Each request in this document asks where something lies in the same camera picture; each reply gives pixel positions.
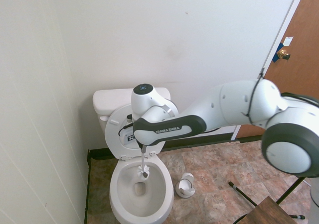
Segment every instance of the brass door knob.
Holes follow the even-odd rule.
[[[286,50],[280,50],[279,52],[277,52],[277,55],[279,58],[282,58],[285,60],[289,60],[290,58],[290,54],[288,54]]]

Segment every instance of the brown tile floor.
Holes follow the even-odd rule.
[[[260,142],[220,143],[162,152],[158,155],[175,185],[185,172],[194,175],[196,192],[189,199],[174,197],[164,224],[232,224],[253,206],[229,187],[232,181],[256,203],[267,196],[275,201],[297,179],[270,166]],[[118,224],[109,201],[109,185],[116,159],[92,160],[87,224]],[[302,182],[282,203],[291,215],[310,209],[310,187]],[[308,220],[295,220],[306,224]]]

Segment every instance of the chair leg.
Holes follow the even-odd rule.
[[[297,181],[295,181],[288,189],[287,191],[285,191],[284,194],[282,194],[282,196],[276,201],[276,203],[279,205],[303,180],[305,179],[305,177],[300,177],[297,179]],[[234,185],[233,182],[229,182],[228,183],[234,190],[236,190],[237,192],[239,192],[244,198],[246,198],[252,205],[254,205],[255,207],[257,206],[257,204],[251,200],[243,191],[241,191],[236,185]],[[238,223],[240,220],[242,220],[247,214],[241,216],[239,219],[237,219],[233,224]],[[289,215],[291,218],[296,218],[296,219],[305,219],[305,216],[303,215]]]

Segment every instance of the toilet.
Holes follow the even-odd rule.
[[[111,208],[121,224],[161,224],[168,217],[174,198],[169,171],[157,157],[164,142],[147,147],[145,164],[150,168],[150,176],[142,181],[138,177],[142,153],[132,137],[133,128],[122,129],[129,123],[127,116],[132,114],[132,91],[102,90],[93,95],[93,106],[106,144],[119,160],[110,183]],[[156,91],[170,99],[166,88],[156,88]]]

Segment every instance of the wooden door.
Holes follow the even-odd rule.
[[[319,99],[319,0],[301,0],[281,42],[294,37],[283,49],[289,61],[278,60],[269,66],[265,78],[281,92],[309,95]],[[237,138],[261,135],[264,129],[241,126]]]

